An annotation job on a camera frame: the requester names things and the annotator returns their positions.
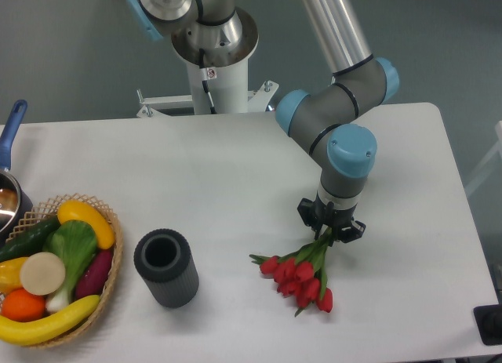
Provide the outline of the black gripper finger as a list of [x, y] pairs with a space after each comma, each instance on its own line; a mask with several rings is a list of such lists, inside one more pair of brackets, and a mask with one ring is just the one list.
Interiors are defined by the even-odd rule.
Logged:
[[331, 245], [334, 242], [342, 242], [344, 244], [360, 239], [366, 231], [366, 225], [358, 220], [344, 226], [338, 226], [332, 230]]
[[315, 200], [302, 198], [299, 205], [297, 206], [297, 211], [304, 225], [310, 227], [314, 231], [315, 240], [318, 240], [323, 225], [322, 217], [318, 212], [319, 205], [320, 203], [317, 198]]

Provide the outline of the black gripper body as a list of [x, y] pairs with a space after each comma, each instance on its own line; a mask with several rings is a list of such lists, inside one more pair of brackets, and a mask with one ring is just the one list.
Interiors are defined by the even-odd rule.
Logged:
[[314, 216], [313, 229], [319, 229], [326, 225], [336, 229], [338, 227], [346, 227], [351, 224], [356, 206], [349, 209], [336, 209], [334, 206], [324, 204], [320, 198], [314, 201]]

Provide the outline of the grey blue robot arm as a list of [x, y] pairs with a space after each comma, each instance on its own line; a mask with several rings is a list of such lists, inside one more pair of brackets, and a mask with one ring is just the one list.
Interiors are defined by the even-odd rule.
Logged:
[[[369, 49], [349, 0], [301, 0], [332, 74], [330, 85], [311, 95], [301, 89], [275, 105], [278, 125], [320, 167], [314, 200], [298, 213], [331, 241], [359, 239], [365, 225], [354, 211], [377, 152], [374, 135], [356, 125], [367, 111], [398, 90], [398, 72]], [[256, 109], [248, 89], [248, 60], [258, 43], [254, 19], [235, 0], [126, 0], [153, 40], [169, 38], [185, 62], [196, 114]]]

